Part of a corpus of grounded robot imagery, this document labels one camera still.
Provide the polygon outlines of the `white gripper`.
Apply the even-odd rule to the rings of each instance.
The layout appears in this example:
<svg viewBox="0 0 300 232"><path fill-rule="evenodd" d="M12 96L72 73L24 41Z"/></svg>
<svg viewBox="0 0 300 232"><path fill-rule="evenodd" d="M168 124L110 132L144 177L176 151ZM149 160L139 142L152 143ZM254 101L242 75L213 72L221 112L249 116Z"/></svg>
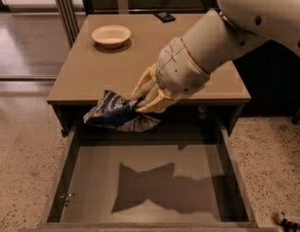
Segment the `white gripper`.
<svg viewBox="0 0 300 232"><path fill-rule="evenodd" d="M148 67L134 88L132 98L140 99L135 111L162 113L182 97L199 92L209 79L210 74L195 63L182 39L174 38L160 51L157 67Z"/></svg>

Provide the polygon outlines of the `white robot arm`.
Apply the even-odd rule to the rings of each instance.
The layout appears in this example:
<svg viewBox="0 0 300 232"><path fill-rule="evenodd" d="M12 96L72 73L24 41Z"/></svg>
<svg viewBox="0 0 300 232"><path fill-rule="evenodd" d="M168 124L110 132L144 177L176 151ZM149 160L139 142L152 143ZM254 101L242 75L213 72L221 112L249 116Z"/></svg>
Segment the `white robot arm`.
<svg viewBox="0 0 300 232"><path fill-rule="evenodd" d="M300 57L300 0L217 0L183 36L159 53L132 98L140 113L161 113L199 92L224 63L272 40Z"/></svg>

